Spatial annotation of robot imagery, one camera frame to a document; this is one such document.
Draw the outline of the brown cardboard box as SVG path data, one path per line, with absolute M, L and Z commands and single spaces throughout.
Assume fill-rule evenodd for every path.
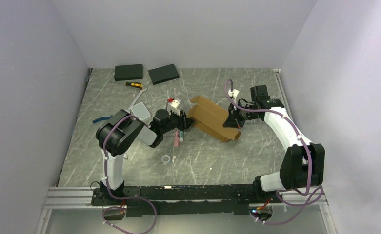
M 241 132 L 238 129 L 223 127 L 228 117 L 225 109 L 204 96 L 195 96 L 190 99 L 190 103 L 194 106 L 189 110 L 187 116 L 195 121 L 195 127 L 221 142 L 239 139 Z

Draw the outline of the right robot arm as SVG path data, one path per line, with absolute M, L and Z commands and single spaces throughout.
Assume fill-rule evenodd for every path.
M 304 136 L 281 100 L 272 99 L 265 85 L 250 89 L 251 101 L 237 99 L 239 92 L 232 86 L 226 92 L 230 105 L 223 127 L 241 129 L 246 121 L 260 119 L 273 130 L 285 151 L 278 171 L 254 179 L 252 196 L 257 202 L 265 202 L 274 191 L 304 188 L 307 195 L 311 187 L 322 185 L 325 149 Z

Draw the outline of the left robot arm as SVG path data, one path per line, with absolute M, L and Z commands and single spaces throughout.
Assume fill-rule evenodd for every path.
M 123 200 L 123 157 L 135 140 L 155 148 L 163 141 L 164 134 L 174 129 L 186 131 L 194 123 L 185 111 L 176 114 L 165 109 L 157 110 L 149 125 L 124 109 L 110 117 L 96 132 L 103 153 L 104 176 L 100 190 L 104 198 L 112 205 Z

